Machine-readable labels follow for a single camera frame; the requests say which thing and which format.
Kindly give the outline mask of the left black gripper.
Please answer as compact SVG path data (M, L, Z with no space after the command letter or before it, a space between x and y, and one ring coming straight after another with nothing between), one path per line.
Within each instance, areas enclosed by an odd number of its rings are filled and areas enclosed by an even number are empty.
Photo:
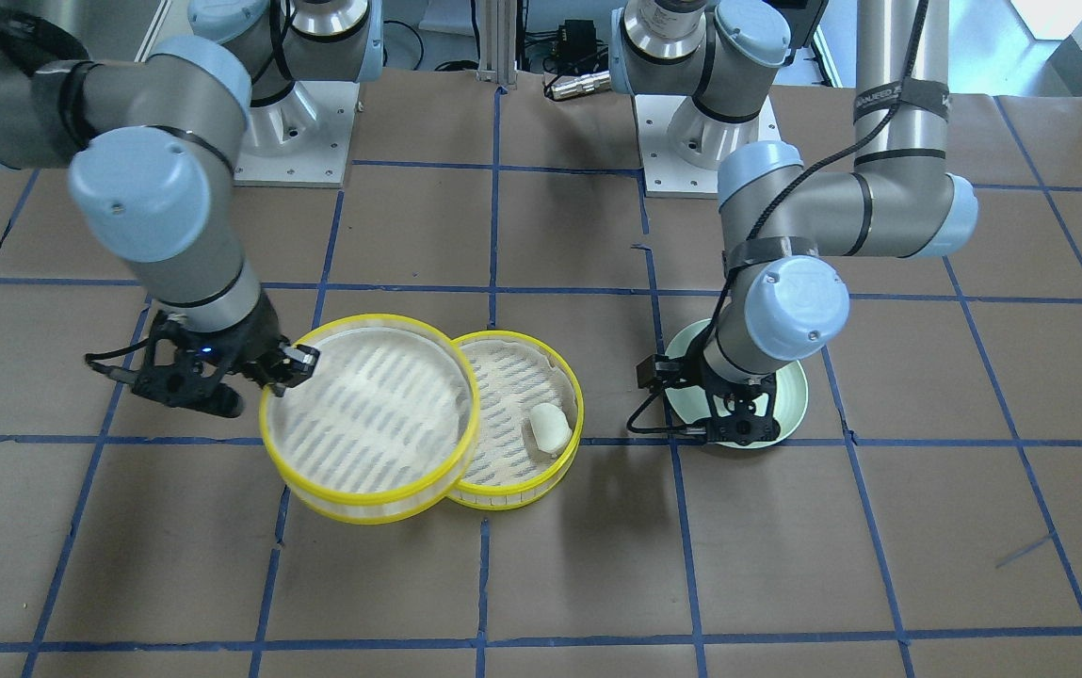
M708 415L691 424L691 434L710 444L774 443L781 425L774 415L776 374L733 382L709 368L703 357L691 361L694 381L704 391Z

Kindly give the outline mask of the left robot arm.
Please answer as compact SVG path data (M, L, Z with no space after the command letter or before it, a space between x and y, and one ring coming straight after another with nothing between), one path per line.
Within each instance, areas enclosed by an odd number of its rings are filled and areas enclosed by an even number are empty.
M631 1L613 13L613 90L684 95L709 121L748 125L790 52L764 1ZM950 90L945 1L861 1L855 139L812 167L782 139L739 143L716 165L724 283L707 325L677 356L637 365L647 402L699 404L661 435L710 444L776 442L794 425L777 374L846 325L832 257L944 257L978 222L968 180L946 168Z

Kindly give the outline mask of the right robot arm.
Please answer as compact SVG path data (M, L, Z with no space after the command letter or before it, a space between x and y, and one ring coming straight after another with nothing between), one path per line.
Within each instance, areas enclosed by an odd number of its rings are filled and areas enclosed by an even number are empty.
M379 1L192 1L192 31L96 59L57 1L0 1L0 169L64 168L102 245L157 304L145 340L93 372L170 408L235 418L239 374L274 396L315 373L230 228L253 111L302 81L384 69Z

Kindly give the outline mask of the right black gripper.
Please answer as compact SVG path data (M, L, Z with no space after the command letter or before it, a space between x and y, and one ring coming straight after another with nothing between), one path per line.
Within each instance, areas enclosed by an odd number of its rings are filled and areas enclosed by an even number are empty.
M313 376L320 357L311 345L288 344L267 297L260 297L238 325L217 333L198 333L168 313L156 313L131 393L168 408L236 418L245 400L226 385L227 375L243 375L283 396Z

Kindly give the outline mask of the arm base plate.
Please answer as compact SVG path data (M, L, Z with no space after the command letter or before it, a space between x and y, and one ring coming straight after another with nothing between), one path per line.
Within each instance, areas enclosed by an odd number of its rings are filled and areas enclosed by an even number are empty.
M714 199L727 155L745 143L781 138L769 98L756 119L742 123L710 119L687 96L636 95L632 103L649 198Z
M360 93L359 83L298 82L279 102L253 108L235 183L342 188Z

